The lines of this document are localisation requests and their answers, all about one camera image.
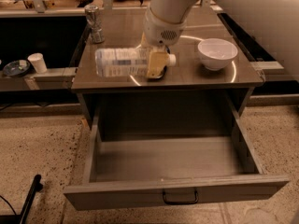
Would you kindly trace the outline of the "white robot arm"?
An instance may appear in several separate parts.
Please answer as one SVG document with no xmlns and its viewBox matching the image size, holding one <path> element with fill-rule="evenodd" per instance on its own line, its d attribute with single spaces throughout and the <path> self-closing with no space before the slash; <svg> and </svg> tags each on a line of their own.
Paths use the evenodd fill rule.
<svg viewBox="0 0 299 224">
<path fill-rule="evenodd" d="M 176 44 L 197 1 L 151 0 L 143 28 L 148 44 L 153 47 Z M 299 0 L 213 1 L 299 80 Z M 165 31 L 176 36 L 164 38 Z"/>
</svg>

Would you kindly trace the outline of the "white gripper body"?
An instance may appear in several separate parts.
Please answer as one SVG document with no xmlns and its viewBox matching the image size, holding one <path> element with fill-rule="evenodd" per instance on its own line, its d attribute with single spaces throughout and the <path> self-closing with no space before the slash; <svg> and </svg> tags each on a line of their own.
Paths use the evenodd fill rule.
<svg viewBox="0 0 299 224">
<path fill-rule="evenodd" d="M 185 26 L 186 21 L 163 21 L 148 7 L 143 20 L 143 34 L 153 47 L 171 46 L 178 42 Z"/>
</svg>

